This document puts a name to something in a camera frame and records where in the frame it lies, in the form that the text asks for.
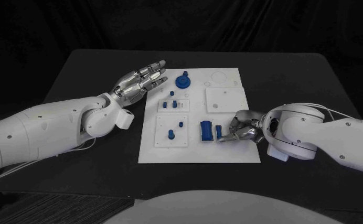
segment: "white panel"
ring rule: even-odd
[[[209,113],[235,113],[248,106],[244,88],[206,89],[206,109]]]
[[[169,130],[174,132],[174,139],[169,139]],[[154,147],[187,147],[187,116],[160,115],[156,126]]]
[[[190,87],[180,89],[176,78],[189,72]],[[147,93],[144,126],[141,135],[138,163],[259,163],[259,153],[252,141],[203,143],[200,141],[200,122],[212,121],[216,139],[216,125],[222,125],[222,134],[229,133],[229,123],[236,111],[209,113],[206,109],[206,88],[241,88],[238,68],[167,69],[169,81]],[[159,112],[160,100],[189,100],[189,142],[187,147],[154,147],[157,117],[182,113]],[[241,109],[248,110],[246,98],[241,100]]]
[[[173,108],[173,101],[176,101],[177,107]],[[174,100],[159,100],[157,112],[189,112],[189,100],[174,99]]]

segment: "robotic hand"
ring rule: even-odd
[[[159,79],[166,61],[118,80],[110,93],[35,106],[0,121],[0,168],[52,157],[105,136],[117,125],[127,130],[134,119],[124,109],[167,81]]]
[[[238,111],[231,134],[218,142],[252,140],[259,143],[265,138],[268,155],[282,161],[290,156],[314,159],[318,147],[342,165],[363,171],[363,120],[347,115],[347,118],[334,120],[330,113],[333,121],[323,122],[324,114],[313,107],[333,111],[310,103],[280,106],[267,114]]]

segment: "blue round piece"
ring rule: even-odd
[[[176,86],[180,89],[186,89],[190,86],[190,79],[187,77],[187,71],[185,71],[183,75],[176,78]]]
[[[176,137],[176,135],[174,135],[174,132],[173,132],[173,130],[169,130],[169,139],[174,139],[174,137]]]

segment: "white board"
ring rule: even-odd
[[[183,71],[189,72],[192,82],[186,89],[176,86],[176,78],[183,75]],[[238,99],[228,95],[229,106],[223,106],[225,102],[218,98],[222,108],[228,108],[228,111],[231,111],[231,108],[248,109],[238,68],[167,69],[164,76],[169,77],[167,82],[147,94],[138,163],[259,163],[259,153],[252,141],[202,142],[200,122],[212,122],[212,132],[216,140],[216,125],[222,125],[222,135],[226,135],[229,133],[229,123],[236,113],[236,111],[218,111],[218,113],[216,111],[212,113],[208,111],[208,99],[212,102],[215,101],[213,94],[221,92],[225,94],[226,91],[229,95],[233,93],[238,95]],[[173,100],[183,100],[183,103],[189,106],[187,109],[185,109],[185,106],[183,108],[173,108],[172,104],[169,104],[167,109],[163,109],[161,101],[170,103]],[[157,124],[157,119],[159,116],[166,115],[187,117],[187,146],[167,147],[167,145],[172,145],[172,142],[170,144],[166,143],[169,128],[177,127],[180,118],[163,119],[164,122],[169,122],[169,125],[160,130],[159,125],[163,124]],[[156,147],[161,141],[164,141],[163,146]]]

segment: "silver robotic hand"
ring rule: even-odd
[[[218,139],[218,142],[252,140],[255,143],[259,143],[264,139],[261,130],[264,115],[265,113],[252,110],[239,110],[231,122],[229,134]]]
[[[161,60],[120,78],[110,95],[121,108],[138,102],[144,94],[167,81],[167,77],[159,79],[164,73],[164,64]]]

